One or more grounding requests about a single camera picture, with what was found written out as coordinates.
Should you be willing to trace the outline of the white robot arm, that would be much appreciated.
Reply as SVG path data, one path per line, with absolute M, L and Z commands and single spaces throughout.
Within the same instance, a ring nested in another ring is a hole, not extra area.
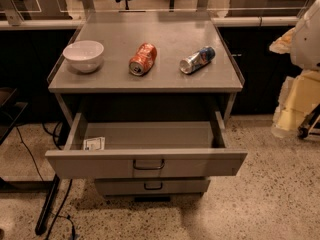
M 320 0 L 316 0 L 297 22 L 290 58 L 301 69 L 320 70 Z

